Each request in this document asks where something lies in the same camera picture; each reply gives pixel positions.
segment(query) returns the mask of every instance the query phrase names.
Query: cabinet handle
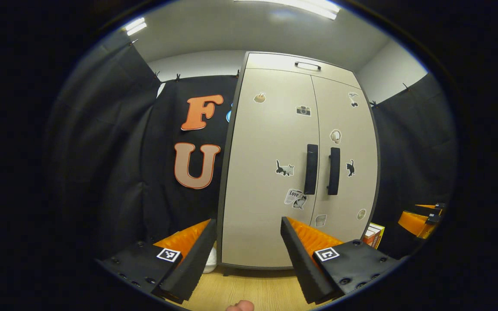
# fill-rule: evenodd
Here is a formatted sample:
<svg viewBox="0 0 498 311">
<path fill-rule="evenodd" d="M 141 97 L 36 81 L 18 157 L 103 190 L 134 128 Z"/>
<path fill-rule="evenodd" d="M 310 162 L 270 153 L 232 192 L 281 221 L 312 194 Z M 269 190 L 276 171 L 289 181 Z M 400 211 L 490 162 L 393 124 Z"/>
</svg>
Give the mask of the cabinet handle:
<svg viewBox="0 0 498 311">
<path fill-rule="evenodd" d="M 305 194 L 316 193 L 316 175 L 318 175 L 318 145 L 306 146 Z"/>
<path fill-rule="evenodd" d="M 339 158 L 340 149 L 332 147 L 330 149 L 330 183 L 326 188 L 328 195 L 338 195 L 339 188 Z"/>
<path fill-rule="evenodd" d="M 299 64 L 300 64 L 300 63 L 303 63 L 303 62 L 302 62 L 302 61 L 296 61 L 296 62 L 295 62 L 295 66 L 296 66 L 296 67 L 299 67 Z M 316 67 L 318 67 L 318 70 L 322 69 L 322 67 L 320 67 L 319 65 L 315 65 L 315 64 L 313 64 L 313 63 L 306 63 L 306 64 L 307 64 L 307 65 L 311 65 L 311 66 L 316 66 Z"/>
</svg>

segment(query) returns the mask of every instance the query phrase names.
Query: ceiling light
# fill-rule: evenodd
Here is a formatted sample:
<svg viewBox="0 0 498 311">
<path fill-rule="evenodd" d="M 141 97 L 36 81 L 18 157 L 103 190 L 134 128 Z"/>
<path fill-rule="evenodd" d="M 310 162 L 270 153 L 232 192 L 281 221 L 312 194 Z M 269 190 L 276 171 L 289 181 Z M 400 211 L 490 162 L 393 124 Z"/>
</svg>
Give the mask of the ceiling light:
<svg viewBox="0 0 498 311">
<path fill-rule="evenodd" d="M 339 6 L 327 0 L 233 0 L 234 2 L 268 2 L 282 4 L 284 6 L 293 6 L 314 14 L 318 14 L 334 20 L 339 12 Z"/>
<path fill-rule="evenodd" d="M 128 31 L 126 34 L 127 35 L 132 35 L 132 34 L 137 33 L 138 31 L 140 31 L 140 30 L 142 30 L 142 29 L 144 29 L 146 27 L 147 27 L 146 23 L 143 23 L 141 25 L 137 25 L 134 28 L 132 28 L 130 31 Z"/>
<path fill-rule="evenodd" d="M 143 23 L 145 21 L 145 18 L 138 18 L 137 20 L 134 20 L 132 23 L 126 25 L 126 27 L 124 27 L 124 29 L 126 29 L 126 31 L 130 31 L 131 29 L 133 29 L 135 26 L 137 25 L 140 25 L 141 23 Z"/>
</svg>

